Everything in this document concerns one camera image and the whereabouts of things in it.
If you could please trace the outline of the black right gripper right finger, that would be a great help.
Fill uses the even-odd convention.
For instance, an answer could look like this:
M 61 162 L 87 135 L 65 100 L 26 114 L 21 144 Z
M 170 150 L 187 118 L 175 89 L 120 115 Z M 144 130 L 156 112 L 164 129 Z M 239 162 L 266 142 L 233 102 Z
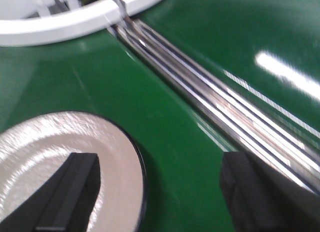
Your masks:
M 236 231 L 320 229 L 320 196 L 244 152 L 224 153 L 219 185 Z

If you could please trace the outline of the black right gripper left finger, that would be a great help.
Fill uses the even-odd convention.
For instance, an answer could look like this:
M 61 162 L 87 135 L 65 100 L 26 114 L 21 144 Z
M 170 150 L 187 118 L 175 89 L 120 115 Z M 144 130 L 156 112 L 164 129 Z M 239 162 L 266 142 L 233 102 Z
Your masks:
M 1 223 L 1 231 L 86 231 L 101 173 L 95 153 L 71 153 L 62 166 Z

